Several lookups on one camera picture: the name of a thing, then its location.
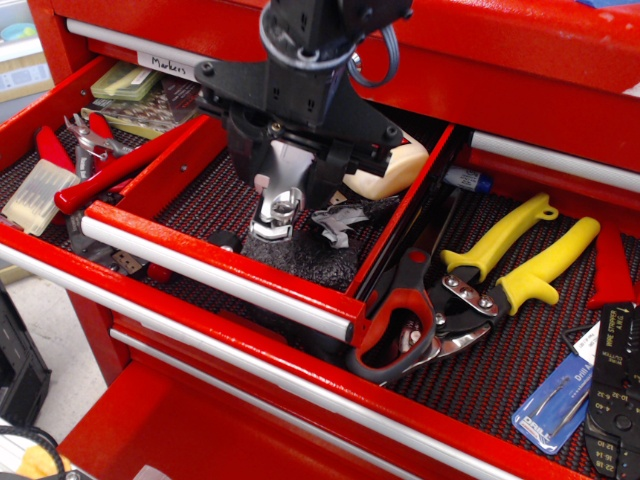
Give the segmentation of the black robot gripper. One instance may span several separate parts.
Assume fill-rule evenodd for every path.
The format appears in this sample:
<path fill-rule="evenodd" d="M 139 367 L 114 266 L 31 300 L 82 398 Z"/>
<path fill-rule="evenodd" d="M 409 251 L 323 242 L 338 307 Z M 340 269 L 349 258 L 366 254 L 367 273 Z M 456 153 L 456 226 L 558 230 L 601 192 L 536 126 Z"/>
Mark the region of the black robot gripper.
<path fill-rule="evenodd" d="M 273 139 L 315 153 L 305 207 L 323 208 L 349 165 L 384 165 L 400 128 L 363 100 L 353 54 L 366 36 L 387 41 L 390 76 L 398 66 L 395 14 L 263 14 L 262 62 L 209 59 L 195 68 L 200 109 L 223 121 L 238 177 L 252 186 Z"/>

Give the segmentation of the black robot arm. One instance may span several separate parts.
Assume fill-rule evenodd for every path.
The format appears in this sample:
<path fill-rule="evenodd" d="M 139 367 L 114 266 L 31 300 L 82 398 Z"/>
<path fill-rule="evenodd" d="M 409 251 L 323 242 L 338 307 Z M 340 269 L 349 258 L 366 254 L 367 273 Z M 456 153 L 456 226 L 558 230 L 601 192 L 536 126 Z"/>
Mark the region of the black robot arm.
<path fill-rule="evenodd" d="M 411 14 L 409 1 L 270 1 L 259 20 L 265 61 L 199 63 L 198 106 L 221 119 L 238 176 L 252 183 L 263 173 L 276 140 L 311 153 L 300 187 L 311 209 L 327 204 L 346 174 L 384 175 L 403 134 L 354 90 L 352 55 L 382 32 L 393 78 L 392 24 Z"/>

